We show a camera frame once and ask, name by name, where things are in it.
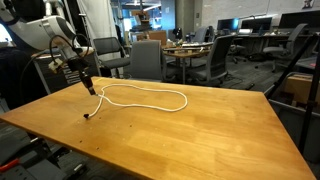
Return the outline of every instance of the ceiling light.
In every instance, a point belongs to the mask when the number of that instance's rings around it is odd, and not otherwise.
[[[161,6],[161,5],[158,4],[158,5],[155,5],[155,6],[147,7],[147,8],[145,8],[145,9],[143,9],[143,11],[149,11],[149,10],[154,9],[154,8],[157,8],[157,7],[159,7],[159,6]]]

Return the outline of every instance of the wall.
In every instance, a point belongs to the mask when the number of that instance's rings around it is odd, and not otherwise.
[[[176,3],[172,0],[161,0],[161,26],[162,30],[174,29],[176,25],[175,19]]]
[[[273,16],[272,26],[278,26],[283,13],[320,10],[320,0],[314,0],[313,8],[307,10],[302,10],[303,2],[304,0],[203,0],[201,24],[216,28],[219,19],[267,14]]]
[[[203,0],[194,1],[194,31],[201,27]]]

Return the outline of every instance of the wire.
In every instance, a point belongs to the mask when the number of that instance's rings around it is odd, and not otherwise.
[[[57,62],[56,62],[56,60],[55,60],[54,57],[53,57],[52,42],[53,42],[53,40],[54,40],[56,37],[60,37],[60,38],[63,39],[71,48],[73,47],[73,46],[69,43],[69,41],[68,41],[66,38],[64,38],[63,36],[60,36],[60,35],[54,35],[54,36],[52,36],[52,37],[50,38],[50,42],[49,42],[49,50],[50,50],[51,59],[52,59],[52,61],[53,61],[55,64],[57,64]]]
[[[236,82],[236,83],[230,85],[228,88],[232,88],[233,86],[238,85],[238,84],[240,84],[240,83],[243,82],[243,79],[234,77],[234,76],[231,75],[231,74],[228,74],[228,75],[226,76],[225,81],[232,81],[232,80],[234,80],[234,79],[239,80],[239,82]]]
[[[44,54],[44,51],[39,52],[38,54],[36,54],[35,56],[33,56],[28,62],[27,64],[24,66],[23,70],[21,71],[21,75],[20,75],[20,80],[19,80],[19,95],[21,98],[21,103],[24,104],[24,97],[23,97],[23,93],[22,93],[22,81],[24,78],[24,73],[26,72],[27,68],[29,67],[29,65],[31,64],[31,62],[33,60],[35,60],[37,57],[41,56],[42,54]]]
[[[112,102],[108,97],[106,97],[106,96],[104,95],[104,94],[105,94],[104,89],[109,88],[109,87],[112,87],[112,86],[133,87],[133,88],[136,88],[136,89],[139,89],[139,90],[152,91],[152,92],[169,92],[169,93],[176,93],[176,94],[179,94],[179,95],[181,95],[182,97],[184,97],[185,103],[184,103],[183,106],[181,106],[181,107],[179,107],[179,108],[176,108],[176,109],[167,109],[167,108],[162,108],[162,107],[158,107],[158,106],[150,106],[150,105],[144,105],[144,104],[119,104],[119,103],[114,103],[114,102]],[[101,95],[101,94],[97,94],[97,96],[100,97],[100,101],[99,101],[98,107],[96,108],[96,110],[95,110],[93,113],[91,113],[91,114],[85,114],[84,117],[89,118],[89,117],[94,116],[94,115],[98,112],[98,110],[100,109],[103,99],[107,100],[110,104],[115,105],[115,106],[120,106],[120,107],[145,107],[145,108],[158,109],[158,110],[167,111],[167,112],[180,111],[180,110],[184,109],[184,108],[187,106],[187,104],[188,104],[188,99],[187,99],[187,96],[186,96],[186,95],[184,95],[184,94],[181,93],[181,92],[173,91],[173,90],[148,89],[148,88],[137,87],[137,86],[130,85],[130,84],[111,84],[111,85],[102,87],[102,88],[101,88],[101,91],[103,92],[102,95]]]
[[[88,55],[88,53],[89,53],[89,45],[90,45],[90,43],[89,43],[89,39],[85,35],[79,33],[79,34],[76,34],[75,36],[73,36],[73,38],[72,38],[72,48],[75,49],[74,41],[78,36],[83,37],[87,41],[87,51],[86,51],[86,54],[83,56],[83,57],[86,57]]]

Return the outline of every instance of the cardboard box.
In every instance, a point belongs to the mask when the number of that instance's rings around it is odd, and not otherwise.
[[[167,45],[167,32],[166,31],[148,31],[149,39],[160,40],[161,46]]]
[[[132,10],[131,16],[136,16],[136,15],[144,15],[144,16],[146,16],[146,19],[149,19],[149,13],[147,11],[141,12],[141,10]]]
[[[145,34],[143,32],[130,33],[130,36],[131,36],[131,42],[141,41],[145,39]]]
[[[293,94],[293,100],[296,102],[307,104],[312,75],[294,75],[287,79],[284,87],[284,92]],[[320,103],[320,85],[318,87],[316,101]]]

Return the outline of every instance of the cable plug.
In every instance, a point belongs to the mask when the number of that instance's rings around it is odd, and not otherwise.
[[[51,69],[54,73],[58,73],[63,68],[64,62],[60,60],[59,58],[52,61],[48,67]]]
[[[83,117],[89,119],[89,114],[84,114]]]

